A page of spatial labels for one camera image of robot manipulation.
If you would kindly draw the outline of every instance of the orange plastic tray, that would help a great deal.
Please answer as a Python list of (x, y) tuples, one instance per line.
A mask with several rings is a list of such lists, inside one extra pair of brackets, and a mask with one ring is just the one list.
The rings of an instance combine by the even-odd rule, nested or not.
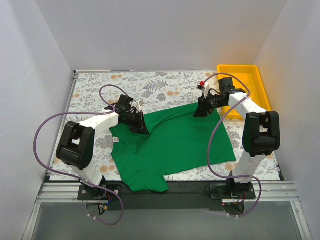
[[(228, 73), (239, 78), (250, 89), (252, 100), (261, 108), (271, 111), (266, 90), (262, 82), (259, 69), (256, 65), (218, 65), (218, 73)], [(218, 75), (218, 80), (227, 78), (226, 75)], [(236, 89), (245, 89), (237, 80), (233, 79), (233, 85)], [(225, 114), (230, 109), (229, 106), (223, 107), (222, 111)], [(227, 119), (242, 119), (236, 110), (232, 110)]]

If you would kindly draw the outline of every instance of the table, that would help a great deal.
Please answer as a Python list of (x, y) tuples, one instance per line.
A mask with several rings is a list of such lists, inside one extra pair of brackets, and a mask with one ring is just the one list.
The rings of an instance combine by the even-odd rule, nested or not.
[[(141, 100), (145, 114), (174, 108), (186, 104), (196, 103), (201, 91), (197, 84), (209, 77), (212, 71), (126, 71), (126, 72), (84, 72), (76, 79), (69, 112), (101, 112), (105, 104), (99, 97), (99, 89), (103, 85), (113, 84), (124, 89), (130, 97)], [(218, 80), (209, 80), (211, 88), (219, 89)], [(117, 102), (121, 92), (113, 87), (105, 88), (103, 96), (110, 103)], [(91, 118), (92, 115), (68, 115), (66, 122), (80, 122)], [(228, 176), (239, 162), (244, 151), (242, 134), (244, 121), (239, 119), (225, 119), (225, 129), (232, 143), (236, 162), (225, 162), (213, 165), (212, 168), (220, 175)], [(102, 133), (95, 141), (92, 161), (107, 181), (121, 181), (117, 166), (112, 159), (112, 135), (109, 131)], [(53, 161), (53, 168), (65, 173), (76, 174), (61, 160)], [(266, 157), (254, 176), (262, 181), (280, 180), (275, 156)], [(164, 176), (166, 181), (214, 181), (221, 178), (214, 176), (207, 166)], [(51, 181), (71, 181), (74, 178), (52, 173)]]

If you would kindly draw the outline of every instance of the gray wall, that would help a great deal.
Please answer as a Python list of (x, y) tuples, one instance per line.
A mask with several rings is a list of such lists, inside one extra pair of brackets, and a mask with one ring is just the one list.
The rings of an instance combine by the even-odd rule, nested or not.
[(287, 0), (35, 0), (73, 70), (253, 64)]
[(255, 64), (280, 114), (280, 168), (294, 180), (314, 239), (320, 236), (320, 1), (290, 0)]
[[(47, 117), (64, 110), (73, 72), (34, 0), (0, 1), (0, 239), (21, 239), (45, 170), (32, 151)], [(48, 164), (61, 119), (43, 130)]]

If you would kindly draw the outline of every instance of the table surface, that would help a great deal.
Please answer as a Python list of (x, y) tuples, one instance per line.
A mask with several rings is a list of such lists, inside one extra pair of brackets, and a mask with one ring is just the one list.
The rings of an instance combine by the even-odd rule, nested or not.
[[(186, 104), (196, 103), (201, 92), (196, 88), (197, 83), (203, 81), (212, 72), (207, 71), (180, 71), (180, 72), (107, 72), (107, 73), (80, 73), (75, 83), (69, 112), (101, 112), (105, 103), (99, 97), (99, 89), (103, 85), (113, 84), (124, 89), (130, 97), (142, 101), (145, 114), (174, 108)], [(211, 88), (219, 89), (218, 80), (209, 80)], [(121, 92), (114, 88), (105, 88), (103, 96), (109, 103), (117, 102)], [(80, 122), (91, 118), (92, 115), (68, 115), (66, 122)], [(232, 143), (236, 162), (225, 162), (213, 165), (214, 171), (228, 176), (239, 162), (244, 151), (242, 134), (244, 121), (239, 119), (225, 119), (225, 129)], [(103, 132), (95, 141), (93, 163), (104, 175), (107, 181), (121, 181), (117, 166), (111, 156), (113, 149), (112, 135), (109, 131)], [(61, 160), (55, 159), (53, 168), (64, 173), (76, 174)], [(274, 156), (266, 157), (254, 176), (262, 181), (280, 180)], [(221, 178), (214, 176), (207, 166), (164, 176), (167, 181), (214, 181)], [(69, 181), (74, 178), (52, 173), (51, 181)]]

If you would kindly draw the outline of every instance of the floral tablecloth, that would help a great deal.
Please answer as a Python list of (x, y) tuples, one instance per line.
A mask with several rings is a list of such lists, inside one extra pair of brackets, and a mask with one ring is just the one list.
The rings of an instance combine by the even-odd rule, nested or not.
[[(106, 84), (113, 84), (124, 89), (130, 97), (141, 100), (145, 114), (196, 103), (201, 95), (196, 86), (210, 76), (212, 72), (181, 71), (181, 72), (110, 72), (110, 73), (80, 73), (70, 102), (70, 112), (101, 112), (105, 104), (99, 97), (99, 88)], [(210, 86), (219, 89), (216, 78), (209, 80)], [(103, 96), (109, 103), (117, 102), (121, 92), (113, 87), (105, 88)], [(88, 119), (90, 115), (68, 115), (67, 121), (79, 122)], [(213, 165), (212, 168), (220, 175), (228, 176), (239, 161), (244, 149), (242, 147), (243, 120), (224, 120), (226, 131), (230, 137), (236, 162), (226, 162)], [(109, 131), (102, 133), (95, 141), (92, 161), (104, 175), (107, 181), (120, 181), (117, 166), (112, 159), (112, 135)], [(61, 160), (55, 159), (53, 168), (65, 173), (76, 174)], [(260, 180), (280, 180), (278, 170), (272, 156), (267, 157), (255, 172)], [(67, 181), (72, 177), (52, 173), (50, 180)], [(203, 166), (192, 170), (167, 175), (167, 181), (212, 181), (220, 180)]]

